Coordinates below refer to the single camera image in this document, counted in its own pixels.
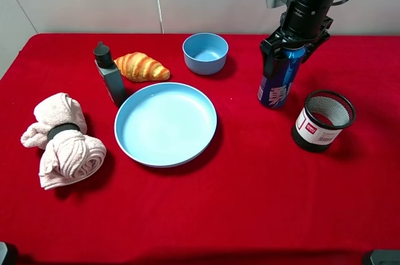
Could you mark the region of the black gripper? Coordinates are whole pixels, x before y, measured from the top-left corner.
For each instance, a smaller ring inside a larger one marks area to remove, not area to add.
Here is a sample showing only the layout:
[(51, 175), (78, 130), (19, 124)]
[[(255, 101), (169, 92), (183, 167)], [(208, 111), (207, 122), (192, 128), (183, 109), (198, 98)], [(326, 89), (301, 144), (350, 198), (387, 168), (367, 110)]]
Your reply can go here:
[(304, 45), (305, 53), (301, 63), (304, 64), (315, 50), (325, 43), (330, 34), (328, 29), (331, 27), (333, 19), (326, 16), (320, 25), (316, 36), (303, 37), (295, 35), (289, 31), (284, 31), (281, 27), (277, 28), (269, 37), (260, 43), (260, 50), (263, 61), (263, 76), (270, 78), (274, 72), (274, 53), (278, 48), (297, 48)]

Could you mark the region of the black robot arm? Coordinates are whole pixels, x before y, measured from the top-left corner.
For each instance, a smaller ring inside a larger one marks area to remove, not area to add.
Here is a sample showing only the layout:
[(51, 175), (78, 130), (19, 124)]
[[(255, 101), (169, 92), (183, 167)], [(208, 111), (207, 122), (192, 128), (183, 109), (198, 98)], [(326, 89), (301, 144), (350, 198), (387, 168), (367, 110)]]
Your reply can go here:
[(327, 16), (332, 6), (344, 4), (348, 0), (266, 0), (269, 9), (286, 6), (281, 15), (279, 27), (266, 39), (261, 41), (260, 50), (263, 60), (263, 75), (273, 75), (274, 63), (283, 56), (282, 50), (305, 48), (302, 59), (305, 63), (309, 57), (330, 38), (328, 29), (333, 19)]

